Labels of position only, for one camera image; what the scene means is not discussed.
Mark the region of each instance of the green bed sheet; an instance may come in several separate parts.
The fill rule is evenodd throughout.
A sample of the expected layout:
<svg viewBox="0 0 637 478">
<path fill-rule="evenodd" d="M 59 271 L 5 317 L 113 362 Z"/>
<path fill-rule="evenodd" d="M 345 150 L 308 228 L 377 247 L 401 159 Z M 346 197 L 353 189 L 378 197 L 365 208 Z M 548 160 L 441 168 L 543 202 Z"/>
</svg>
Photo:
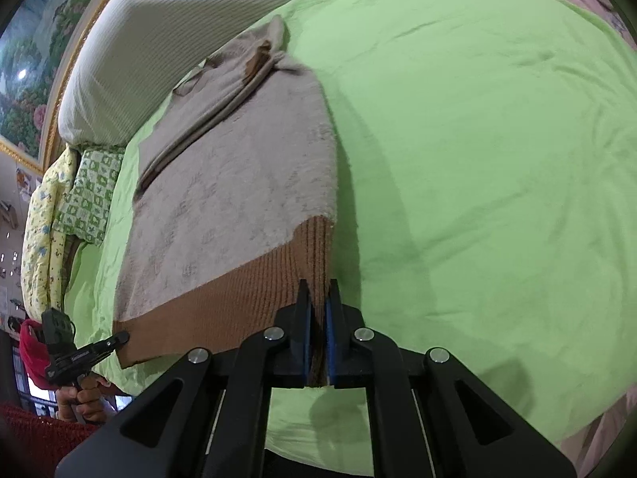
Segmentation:
<svg viewBox="0 0 637 478">
<path fill-rule="evenodd" d="M 609 407 L 637 377 L 635 54 L 562 0 L 276 12 L 336 128 L 344 302 L 403 347 L 447 347 L 554 442 Z M 111 332 L 138 145 L 166 104 L 127 148 L 103 246 L 75 260 L 78 343 Z M 171 362 L 98 371 L 138 394 Z M 362 391 L 276 391 L 267 443 L 372 474 Z"/>
</svg>

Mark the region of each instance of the silver screw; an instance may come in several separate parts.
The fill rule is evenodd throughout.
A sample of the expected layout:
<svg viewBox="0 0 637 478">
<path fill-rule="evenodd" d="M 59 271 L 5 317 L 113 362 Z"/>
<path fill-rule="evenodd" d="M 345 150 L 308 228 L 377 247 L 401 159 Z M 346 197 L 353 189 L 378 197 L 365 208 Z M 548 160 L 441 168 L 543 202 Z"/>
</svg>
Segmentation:
<svg viewBox="0 0 637 478">
<path fill-rule="evenodd" d="M 206 349 L 192 349 L 188 353 L 188 361 L 191 363 L 203 363 L 208 359 L 208 351 Z"/>
<path fill-rule="evenodd" d="M 434 363 L 445 363 L 449 361 L 449 353 L 445 349 L 441 349 L 440 347 L 431 349 L 429 357 L 431 357 L 431 360 Z"/>
<path fill-rule="evenodd" d="M 276 341 L 283 338 L 285 331 L 281 327 L 268 327 L 263 331 L 263 337 L 269 341 Z"/>
<path fill-rule="evenodd" d="M 361 327 L 360 329 L 356 329 L 354 331 L 354 338 L 359 341 L 370 341 L 374 338 L 374 331 L 368 329 L 367 327 Z"/>
</svg>

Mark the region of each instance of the black object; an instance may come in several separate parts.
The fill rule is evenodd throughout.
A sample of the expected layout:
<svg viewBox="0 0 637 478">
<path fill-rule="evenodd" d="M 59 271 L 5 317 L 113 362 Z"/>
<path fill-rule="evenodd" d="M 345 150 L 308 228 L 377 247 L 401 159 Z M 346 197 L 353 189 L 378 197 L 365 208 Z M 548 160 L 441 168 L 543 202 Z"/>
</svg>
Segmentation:
<svg viewBox="0 0 637 478">
<path fill-rule="evenodd" d="M 52 308 L 42 313 L 42 331 L 51 360 L 45 370 L 47 381 L 56 386 L 72 385 L 78 390 L 82 389 L 79 381 L 83 376 L 129 340 L 127 332 L 120 332 L 78 349 L 74 342 L 75 327 L 71 319 Z"/>
<path fill-rule="evenodd" d="M 295 305 L 239 349 L 193 349 L 58 466 L 75 478 L 257 478 L 272 388 L 303 388 L 311 304 Z M 375 476 L 382 478 L 574 478 L 571 463 L 445 349 L 399 349 L 342 305 L 327 303 L 329 378 L 365 388 Z M 104 459 L 104 452 L 117 458 Z"/>
</svg>

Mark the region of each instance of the framed picture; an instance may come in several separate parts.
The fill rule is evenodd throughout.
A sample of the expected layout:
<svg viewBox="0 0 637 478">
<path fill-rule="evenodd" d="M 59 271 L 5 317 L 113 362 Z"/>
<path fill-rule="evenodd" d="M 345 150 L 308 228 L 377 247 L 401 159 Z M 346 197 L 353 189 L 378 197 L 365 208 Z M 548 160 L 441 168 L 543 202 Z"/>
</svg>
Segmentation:
<svg viewBox="0 0 637 478">
<path fill-rule="evenodd" d="M 42 175 L 64 148 L 57 109 L 108 0 L 23 0 L 0 35 L 0 151 Z"/>
</svg>

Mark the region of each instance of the painting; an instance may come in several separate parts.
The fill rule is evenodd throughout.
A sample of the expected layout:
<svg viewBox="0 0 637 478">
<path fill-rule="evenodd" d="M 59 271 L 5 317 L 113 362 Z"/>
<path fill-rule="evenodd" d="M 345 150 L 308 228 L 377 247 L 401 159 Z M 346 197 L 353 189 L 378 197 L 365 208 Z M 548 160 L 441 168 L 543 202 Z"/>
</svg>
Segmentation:
<svg viewBox="0 0 637 478">
<path fill-rule="evenodd" d="M 0 150 L 39 173 L 53 82 L 90 1 L 23 0 L 0 36 Z"/>
</svg>

